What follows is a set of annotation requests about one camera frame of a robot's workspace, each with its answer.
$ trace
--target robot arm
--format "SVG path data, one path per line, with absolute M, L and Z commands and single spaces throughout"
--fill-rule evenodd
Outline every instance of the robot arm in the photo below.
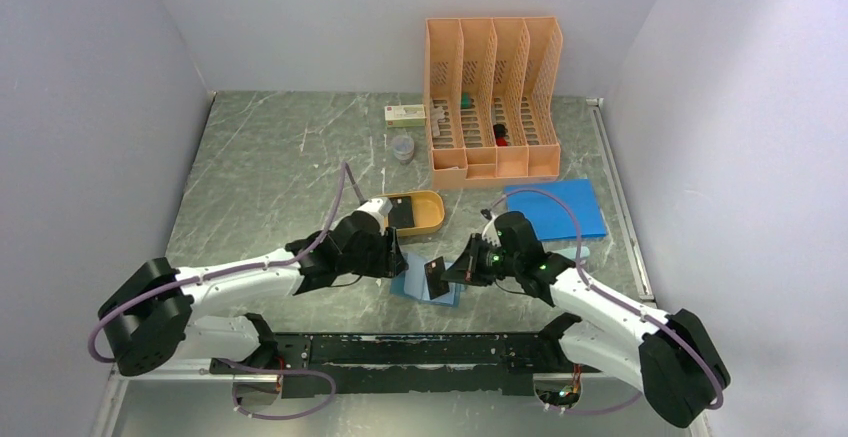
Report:
M 285 298 L 330 287 L 345 274 L 399 275 L 407 264 L 395 229 L 385 226 L 390 209 L 388 199 L 371 199 L 317 244 L 319 232 L 244 261 L 176 269 L 165 258 L 147 262 L 98 312 L 118 370 L 134 377 L 193 359 L 227 359 L 254 368 L 278 365 L 275 334 L 261 316 L 215 314 L 258 296 Z M 303 253 L 310 247 L 312 252 Z M 296 260 L 299 254 L 303 257 Z M 627 382 L 674 425 L 689 425 L 716 391 L 660 326 L 695 349 L 721 388 L 730 383 L 697 317 L 685 310 L 668 315 L 581 275 L 573 261 L 544 250 L 519 212 L 500 215 L 482 235 L 473 234 L 441 280 L 486 286 L 506 277 L 515 278 L 528 296 L 564 311 L 539 334 L 559 343 L 563 362 L 585 364 Z M 149 298 L 156 289 L 161 292 Z M 91 350 L 93 337 L 89 344 Z
M 116 307 L 166 285 L 173 290 L 134 305 L 104 326 L 118 370 L 134 377 L 161 365 L 220 358 L 265 367 L 276 354 L 273 332 L 261 316 L 216 317 L 259 296 L 285 298 L 330 287 L 348 273 L 394 277 L 406 269 L 386 198 L 374 198 L 338 221 L 299 262 L 294 256 L 319 232 L 268 254 L 210 267 L 172 268 L 165 258 L 145 263 L 98 311 Z
M 554 334 L 569 361 L 627 382 L 672 424 L 688 426 L 717 395 L 702 368 L 660 326 L 673 330 L 697 352 L 722 389 L 730 383 L 724 363 L 694 314 L 681 310 L 669 315 L 585 273 L 581 276 L 573 261 L 545 252 L 520 212 L 500 215 L 482 235 L 472 235 L 442 279 L 491 285 L 505 277 L 514 277 L 527 295 L 564 311 L 545 331 Z

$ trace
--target blue cloth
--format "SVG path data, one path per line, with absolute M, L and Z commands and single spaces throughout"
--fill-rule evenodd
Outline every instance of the blue cloth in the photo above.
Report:
M 601 209 L 595 199 L 595 191 L 589 179 L 563 180 L 545 184 L 511 185 L 506 191 L 534 188 L 556 195 L 571 207 L 580 223 L 582 237 L 604 237 L 607 228 Z M 521 192 L 506 198 L 507 208 L 517 210 L 533 224 L 539 240 L 573 239 L 577 237 L 571 219 L 562 207 L 550 198 L 535 192 Z
M 427 261 L 420 255 L 412 252 L 403 252 L 403 257 L 406 259 L 406 263 L 409 264 L 409 270 L 392 279 L 392 286 L 389 288 L 389 293 L 415 299 L 427 304 L 447 305 L 450 307 L 459 305 L 461 285 L 451 282 L 448 284 L 450 290 L 447 294 L 431 300 L 430 289 L 427 287 L 427 276 L 424 273 L 424 264 Z M 445 262 L 446 268 L 450 267 L 450 265 L 451 263 Z

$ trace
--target cable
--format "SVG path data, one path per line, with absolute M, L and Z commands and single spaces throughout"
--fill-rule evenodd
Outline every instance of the cable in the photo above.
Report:
M 356 198 L 359 199 L 359 205 L 368 202 L 368 199 L 362 196 L 362 191 L 359 190 L 359 184 L 356 183 L 356 179 L 353 178 L 353 171 L 350 170 L 350 166 L 347 165 L 347 162 L 342 161 L 342 166 L 344 166 L 345 171 L 347 172 L 347 178 L 350 179 L 350 185 L 353 187 L 353 191 L 356 193 Z
M 349 284 L 331 285 L 329 288 L 331 288 L 331 289 L 338 289 L 339 287 L 350 287 L 351 285 L 353 285 L 353 284 L 355 284 L 355 283 L 359 282 L 360 280 L 362 280 L 362 276 L 361 276 L 361 275 L 360 275 L 359 277 L 357 277 L 357 278 L 356 278 L 356 280 L 354 280 L 353 282 L 351 282 L 351 283 L 349 283 Z
M 277 362 L 280 363 L 280 370 L 286 370 L 286 362 L 282 357 L 277 356 Z M 277 393 L 283 391 L 283 374 L 277 376 L 277 385 L 274 388 L 277 389 Z
M 294 256 L 294 257 L 292 257 L 291 259 L 288 259 L 288 260 L 268 262 L 269 267 L 286 267 L 286 266 L 289 266 L 289 265 L 291 265 L 295 262 L 299 262 L 301 259 L 303 259 L 303 257 L 305 255 L 307 255 L 309 252 L 312 252 L 315 249 L 315 247 L 318 247 L 318 244 L 320 244 L 327 237 L 327 234 L 330 232 L 330 226 L 333 225 L 333 222 L 336 219 L 336 214 L 339 211 L 339 205 L 341 204 L 342 193 L 344 192 L 345 174 L 347 174 L 347 176 L 350 178 L 351 183 L 353 184 L 353 189 L 357 194 L 357 197 L 360 199 L 360 201 L 362 200 L 362 192 L 359 190 L 359 186 L 356 184 L 356 180 L 353 179 L 353 173 L 350 170 L 350 166 L 348 165 L 347 162 L 343 161 L 340 165 L 340 168 L 339 168 L 339 184 L 338 184 L 338 189 L 336 191 L 336 197 L 335 197 L 335 199 L 333 199 L 333 205 L 330 208 L 330 213 L 327 215 L 327 221 L 324 223 L 324 227 L 321 229 L 321 232 L 318 234 L 318 236 L 315 238 L 315 240 L 312 241 L 311 244 L 309 244 L 306 248 L 301 250 L 300 253 L 298 253 L 296 256 Z M 224 277 L 224 276 L 227 276 L 227 275 L 234 274 L 236 272 L 244 272 L 244 271 L 247 271 L 247 270 L 262 269 L 262 268 L 265 268 L 264 262 L 251 262 L 251 263 L 247 263 L 247 264 L 236 265 L 236 266 L 233 266 L 233 267 L 228 267 L 228 268 L 220 269 L 220 270 L 217 270 L 217 271 L 214 271 L 214 272 L 210 272 L 210 273 L 206 274 L 203 277 L 203 279 L 204 280 L 217 279 L 217 278 L 220 278 L 220 277 Z M 168 292 L 169 290 L 173 290 L 173 289 L 176 289 L 178 287 L 185 286 L 185 285 L 196 284 L 200 281 L 201 281 L 200 277 L 191 277 L 191 278 L 188 278 L 188 279 L 185 279 L 185 280 L 178 280 L 178 281 L 175 281 L 175 282 L 170 282 L 170 283 L 167 283 L 167 284 L 162 285 L 160 287 L 156 287 L 153 290 L 147 291 L 147 292 L 145 292 L 145 293 L 143 293 L 143 294 L 141 294 L 141 295 L 139 295 L 135 298 L 128 300 L 127 302 L 124 302 L 123 304 L 115 307 L 114 309 L 112 309 L 102 319 L 100 319 L 99 322 L 97 322 L 97 325 L 94 326 L 94 329 L 91 331 L 91 333 L 88 336 L 88 353 L 89 353 L 89 355 L 91 355 L 91 358 L 93 358 L 94 360 L 96 360 L 98 362 L 102 362 L 104 364 L 109 364 L 109 363 L 115 362 L 115 359 L 113 357 L 106 357 L 106 356 L 100 354 L 97 351 L 97 347 L 96 347 L 96 344 L 95 344 L 95 342 L 97 340 L 97 334 L 99 334 L 100 331 L 103 330 L 103 327 L 108 325 L 109 322 L 115 320 L 115 318 L 117 318 L 119 315 L 121 315 L 124 312 L 126 312 L 127 310 L 135 307 L 136 305 L 140 304 L 141 302 L 144 302 L 148 299 L 152 299 L 154 297 L 157 297 L 157 296 L 159 296 L 159 295 L 161 295 L 165 292 Z
M 298 370 L 274 370 L 274 369 L 260 369 L 258 367 L 249 367 L 247 365 L 239 364 L 238 362 L 233 362 L 232 360 L 227 359 L 218 359 L 221 362 L 229 365 L 230 367 L 241 370 L 243 372 L 251 372 L 254 374 L 270 374 L 270 375 L 283 375 L 283 376 L 291 376 L 291 375 L 311 375 L 313 377 L 320 377 L 330 384 L 330 394 L 327 395 L 327 398 L 324 399 L 323 402 L 312 407 L 309 410 L 304 410 L 303 412 L 298 412 L 296 414 L 290 415 L 266 415 L 266 414 L 255 414 L 253 412 L 248 412 L 244 407 L 241 406 L 238 402 L 238 396 L 236 395 L 236 386 L 233 385 L 233 410 L 240 413 L 241 415 L 246 415 L 252 419 L 259 420 L 294 420 L 299 419 L 301 417 L 306 417 L 307 415 L 312 415 L 315 412 L 323 409 L 327 405 L 332 402 L 332 400 L 336 397 L 336 381 L 333 380 L 333 377 L 329 374 L 325 374 L 324 372 L 319 372 L 317 370 L 307 370 L 307 369 L 298 369 Z
M 571 371 L 571 388 L 574 389 L 575 392 L 580 392 L 582 377 L 583 367 L 580 364 L 574 364 Z
M 507 289 L 504 289 L 503 287 L 501 287 L 501 284 L 499 284 L 497 280 L 495 281 L 495 285 L 497 285 L 499 289 L 503 290 L 503 291 L 504 291 L 504 292 L 506 292 L 507 294 L 527 295 L 527 294 L 525 294 L 524 292 L 516 292 L 516 291 L 514 291 L 514 290 L 507 290 Z
M 576 234 L 575 240 L 577 241 L 577 243 L 576 243 L 577 251 L 575 252 L 575 255 L 574 255 L 574 267 L 575 267 L 575 270 L 577 271 L 577 275 L 580 276 L 580 280 L 582 280 L 583 283 L 586 284 L 586 287 L 588 287 L 589 289 L 591 289 L 592 291 L 594 291 L 595 293 L 597 293 L 601 297 L 607 299 L 608 301 L 612 302 L 615 305 L 618 305 L 622 309 L 630 312 L 631 314 L 633 314 L 636 317 L 639 317 L 641 319 L 642 313 L 639 312 L 639 309 L 637 309 L 636 307 L 633 307 L 632 305 L 630 305 L 629 303 L 619 299 L 618 297 L 596 287 L 594 283 L 589 281 L 589 278 L 583 272 L 583 265 L 581 265 L 581 263 L 580 263 L 580 250 L 581 250 L 582 245 L 583 245 L 583 239 L 582 239 L 581 231 L 580 231 L 580 223 L 577 221 L 577 216 L 574 215 L 574 212 L 571 210 L 571 207 L 569 207 L 568 204 L 563 202 L 559 197 L 551 194 L 550 192 L 546 192 L 546 191 L 540 190 L 540 189 L 533 189 L 533 188 L 530 188 L 530 187 L 523 188 L 523 189 L 516 189 L 516 190 L 510 191 L 510 192 L 504 193 L 504 195 L 502 195 L 495 202 L 493 202 L 491 206 L 489 206 L 489 211 L 491 212 L 491 209 L 495 208 L 496 205 L 498 205 L 501 202 L 503 202 L 504 200 L 506 200 L 506 198 L 509 197 L 510 195 L 518 194 L 518 193 L 521 193 L 521 192 L 534 192 L 534 193 L 537 193 L 537 194 L 544 195 L 544 196 L 548 197 L 549 199 L 553 200 L 554 202 L 556 202 L 557 204 L 559 204 L 559 206 L 562 207 L 563 210 L 565 210 L 565 212 L 568 214 L 568 217 L 571 218 L 571 223 L 574 225 L 574 231 L 575 231 L 575 234 Z M 710 369 L 709 365 L 707 365 L 707 363 L 704 362 L 704 359 L 701 358 L 700 355 L 698 355 L 698 352 L 696 352 L 695 349 L 692 348 L 692 346 L 690 346 L 685 340 L 683 340 L 682 337 L 677 335 L 677 332 L 672 330 L 670 327 L 668 327 L 664 323 L 660 322 L 658 319 L 656 319 L 652 315 L 645 314 L 644 319 L 647 322 L 650 322 L 651 324 L 655 325 L 657 328 L 659 328 L 663 332 L 665 332 L 669 337 L 671 337 L 672 340 L 674 340 L 674 342 L 677 345 L 679 345 L 683 350 L 686 351 L 687 354 L 689 354 L 690 357 L 692 357 L 692 360 L 694 360 L 695 363 L 698 364 L 698 367 L 700 367 L 701 370 L 704 372 L 704 374 L 707 376 L 707 379 L 710 381 L 710 384 L 713 386 L 713 391 L 715 391 L 715 394 L 716 394 L 715 403 L 707 405 L 707 408 L 711 409 L 711 410 L 716 410 L 716 409 L 721 408 L 721 406 L 724 405 L 724 393 L 722 392 L 721 384 L 719 384 L 718 378 L 715 376 L 715 373 L 713 373 L 712 369 Z M 609 407 L 607 409 L 601 409 L 601 410 L 597 410 L 597 411 L 588 411 L 588 410 L 582 411 L 582 412 L 592 412 L 592 413 L 581 413 L 579 411 L 571 411 L 571 410 L 566 410 L 566 413 L 572 413 L 572 414 L 575 414 L 575 415 L 603 415 L 603 414 L 606 414 L 606 413 L 611 413 L 611 412 L 621 410 L 624 407 L 627 407 L 628 405 L 633 404 L 634 402 L 639 400 L 639 397 L 641 395 L 642 395 L 642 393 L 639 392 L 632 399 L 630 399 L 630 400 L 628 400 L 628 401 L 626 401 L 622 404 L 615 405 L 613 407 Z

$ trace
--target desk organizer slot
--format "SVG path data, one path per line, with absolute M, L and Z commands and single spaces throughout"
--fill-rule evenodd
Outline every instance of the desk organizer slot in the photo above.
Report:
M 426 32 L 426 128 L 433 108 L 445 116 L 435 123 L 438 137 L 427 137 L 433 188 L 555 180 L 560 144 L 550 104 L 563 43 L 556 19 L 429 19 Z M 506 128 L 505 147 L 496 146 L 496 124 Z

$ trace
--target white wall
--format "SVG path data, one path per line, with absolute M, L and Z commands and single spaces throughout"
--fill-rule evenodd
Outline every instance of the white wall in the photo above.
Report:
M 655 0 L 163 0 L 215 90 L 421 92 L 427 17 L 550 15 L 556 92 L 603 96 Z
M 660 304 L 733 382 L 715 435 L 848 435 L 848 0 L 658 0 L 605 119 Z
M 163 254 L 207 110 L 159 0 L 0 0 L 3 436 L 88 434 L 86 337 Z

